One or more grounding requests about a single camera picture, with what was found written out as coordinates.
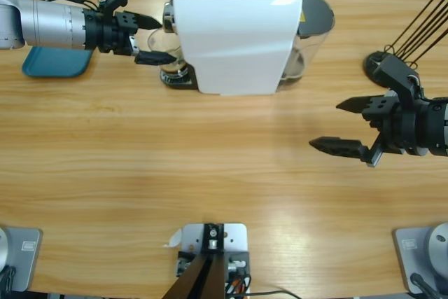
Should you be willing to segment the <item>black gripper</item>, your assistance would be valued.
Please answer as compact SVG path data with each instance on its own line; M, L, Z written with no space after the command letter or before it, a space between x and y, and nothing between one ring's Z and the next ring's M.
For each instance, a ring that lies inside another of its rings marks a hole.
M424 119L428 103L415 99L412 107L406 109L396 92L385 95L351 97L340 102L337 109L361 113L370 127L379 134L371 148L359 140L339 137L318 137L309 144L318 151L333 156L355 158L376 167L384 153L424 156L428 149L421 143L419 123Z
M104 15L97 11L85 11L85 49L97 48L101 53L112 51L115 55L133 55L134 47L130 36L134 36L138 28L154 30L162 28L162 24L151 16L131 12ZM135 57L136 64L151 66L175 61L174 56L160 51L141 50Z

